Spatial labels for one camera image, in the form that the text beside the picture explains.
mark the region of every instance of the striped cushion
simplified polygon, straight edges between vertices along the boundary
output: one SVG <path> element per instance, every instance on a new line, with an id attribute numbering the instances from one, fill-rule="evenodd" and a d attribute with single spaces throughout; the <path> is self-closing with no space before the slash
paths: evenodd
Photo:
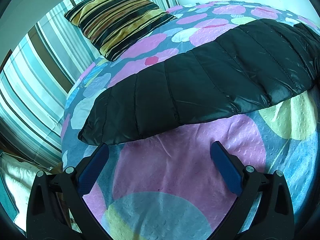
<path id="1" fill-rule="evenodd" d="M 149 0 L 84 0 L 66 12 L 65 18 L 80 27 L 110 61 L 157 27 L 176 19 Z"/>

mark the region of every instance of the quilted jacket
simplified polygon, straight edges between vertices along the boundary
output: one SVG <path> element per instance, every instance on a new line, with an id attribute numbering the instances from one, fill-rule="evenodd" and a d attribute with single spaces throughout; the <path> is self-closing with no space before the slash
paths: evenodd
<path id="1" fill-rule="evenodd" d="M 108 88 L 78 138 L 114 145 L 274 106 L 311 89 L 319 67 L 310 28 L 255 20 Z"/>

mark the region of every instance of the bed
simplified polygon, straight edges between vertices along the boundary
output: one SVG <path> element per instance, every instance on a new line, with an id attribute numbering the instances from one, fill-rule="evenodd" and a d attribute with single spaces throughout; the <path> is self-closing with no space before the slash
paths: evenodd
<path id="1" fill-rule="evenodd" d="M 114 62 L 98 58 L 69 92 L 61 132 L 64 169 L 96 149 L 78 140 L 78 133 L 97 96 L 124 78 L 256 19 L 291 26 L 302 22 L 320 35 L 312 21 L 263 4 L 212 1 L 167 12 L 177 19 Z M 210 160 L 208 145 L 214 139 L 244 165 L 284 172 L 297 223 L 318 168 L 319 98 L 314 87 L 270 108 L 110 146 L 109 160 L 84 200 L 114 239 L 207 239 L 236 198 Z M 242 230 L 249 227 L 258 203 L 259 197 Z"/>

